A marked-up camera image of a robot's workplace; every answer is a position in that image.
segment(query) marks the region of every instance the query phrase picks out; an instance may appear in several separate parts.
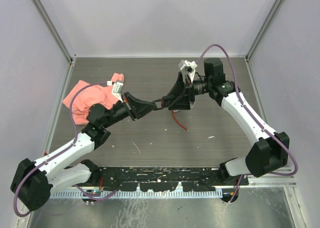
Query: red wire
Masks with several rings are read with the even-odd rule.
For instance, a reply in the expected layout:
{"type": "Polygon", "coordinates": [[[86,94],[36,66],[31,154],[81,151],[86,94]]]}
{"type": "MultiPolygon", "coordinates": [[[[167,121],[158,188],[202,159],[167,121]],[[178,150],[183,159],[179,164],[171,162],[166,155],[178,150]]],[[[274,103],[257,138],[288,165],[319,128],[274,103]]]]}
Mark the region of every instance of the red wire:
{"type": "Polygon", "coordinates": [[[101,190],[102,189],[102,185],[104,184],[104,178],[101,177],[101,179],[99,179],[99,181],[100,181],[99,190],[101,190]]]}
{"type": "Polygon", "coordinates": [[[188,132],[189,130],[187,129],[187,127],[185,127],[184,125],[182,125],[182,124],[177,120],[177,118],[176,118],[176,116],[175,116],[175,112],[172,111],[171,113],[172,113],[172,117],[173,117],[173,119],[175,120],[175,122],[176,122],[179,126],[181,126],[183,129],[185,129],[185,130],[188,132]]]}

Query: white wall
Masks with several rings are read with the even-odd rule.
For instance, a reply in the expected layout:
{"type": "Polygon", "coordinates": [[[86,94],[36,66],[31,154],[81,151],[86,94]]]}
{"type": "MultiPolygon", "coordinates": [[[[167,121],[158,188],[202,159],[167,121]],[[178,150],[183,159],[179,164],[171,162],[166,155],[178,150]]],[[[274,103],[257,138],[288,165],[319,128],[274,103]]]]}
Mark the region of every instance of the white wall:
{"type": "Polygon", "coordinates": [[[320,224],[320,3],[285,0],[251,64],[268,121],[290,137],[305,214],[320,224]]]}
{"type": "Polygon", "coordinates": [[[43,0],[78,57],[246,55],[274,0],[43,0]],[[211,55],[222,55],[212,49],[211,55]]]}
{"type": "Polygon", "coordinates": [[[18,163],[44,149],[68,62],[31,0],[0,0],[0,221],[12,227],[18,163]]]}

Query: pink cloth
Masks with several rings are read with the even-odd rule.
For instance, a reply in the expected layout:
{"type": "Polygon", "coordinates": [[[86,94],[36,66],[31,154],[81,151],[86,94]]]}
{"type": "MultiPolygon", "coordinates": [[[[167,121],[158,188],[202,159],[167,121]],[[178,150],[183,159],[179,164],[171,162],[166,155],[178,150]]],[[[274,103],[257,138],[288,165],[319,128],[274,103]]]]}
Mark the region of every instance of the pink cloth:
{"type": "MultiPolygon", "coordinates": [[[[125,77],[123,74],[114,73],[111,79],[113,82],[124,81],[125,77]]],[[[89,85],[89,83],[79,80],[75,87],[70,93],[64,98],[62,103],[66,107],[70,107],[70,103],[74,95],[83,87],[89,85]]],[[[94,104],[102,104],[107,109],[110,109],[113,104],[119,100],[112,94],[112,86],[103,87],[101,85],[94,85],[83,90],[75,98],[72,104],[72,116],[77,125],[88,124],[87,116],[89,109],[94,104]]]]}

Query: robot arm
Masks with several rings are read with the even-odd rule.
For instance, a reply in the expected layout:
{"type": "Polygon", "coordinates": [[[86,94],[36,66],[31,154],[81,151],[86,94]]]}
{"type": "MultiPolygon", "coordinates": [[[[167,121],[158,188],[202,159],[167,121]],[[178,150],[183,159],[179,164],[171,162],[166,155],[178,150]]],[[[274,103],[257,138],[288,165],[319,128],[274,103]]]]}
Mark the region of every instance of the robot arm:
{"type": "MultiPolygon", "coordinates": [[[[78,134],[78,139],[73,147],[49,162],[46,161],[50,157],[65,150],[74,141],[68,142],[34,162],[29,159],[23,160],[18,165],[11,190],[15,193],[18,184],[27,173],[43,162],[46,162],[46,164],[29,177],[18,194],[18,198],[30,211],[35,211],[43,206],[50,195],[60,190],[80,183],[95,185],[101,177],[101,172],[90,160],[83,160],[80,164],[69,169],[65,168],[81,156],[101,146],[111,134],[106,130],[108,127],[127,117],[131,117],[135,121],[154,110],[164,108],[190,110],[191,104],[195,102],[195,97],[206,93],[219,106],[230,113],[245,132],[252,146],[247,156],[234,158],[220,164],[219,178],[221,181],[226,181],[241,174],[252,174],[255,177],[260,177],[285,166],[288,161],[288,154],[264,130],[256,125],[255,120],[245,110],[238,99],[234,82],[226,80],[220,59],[206,59],[204,61],[205,76],[199,76],[199,79],[194,80],[196,67],[195,62],[182,61],[179,64],[181,71],[178,73],[173,88],[166,96],[156,100],[161,102],[161,108],[157,108],[154,102],[137,99],[129,92],[124,93],[120,97],[120,101],[111,109],[106,109],[101,104],[93,105],[87,117],[89,123],[78,134]]],[[[248,105],[241,92],[239,95],[246,107],[264,125],[265,129],[273,133],[286,147],[289,147],[288,136],[284,132],[276,133],[248,105]]]]}

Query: white cable carrier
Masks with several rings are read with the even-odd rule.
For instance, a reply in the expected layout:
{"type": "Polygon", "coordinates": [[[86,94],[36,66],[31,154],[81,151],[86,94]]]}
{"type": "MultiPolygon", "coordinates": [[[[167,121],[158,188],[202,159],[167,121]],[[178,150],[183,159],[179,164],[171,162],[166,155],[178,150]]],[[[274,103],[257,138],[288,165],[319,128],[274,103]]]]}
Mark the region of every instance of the white cable carrier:
{"type": "MultiPolygon", "coordinates": [[[[110,194],[111,191],[103,191],[101,196],[95,196],[97,199],[103,198],[110,194]]],[[[222,198],[223,193],[221,188],[215,191],[189,191],[183,192],[182,188],[177,188],[174,191],[117,191],[110,199],[196,199],[196,198],[222,198]]],[[[67,189],[52,195],[50,199],[89,199],[76,189],[67,189]]]]}

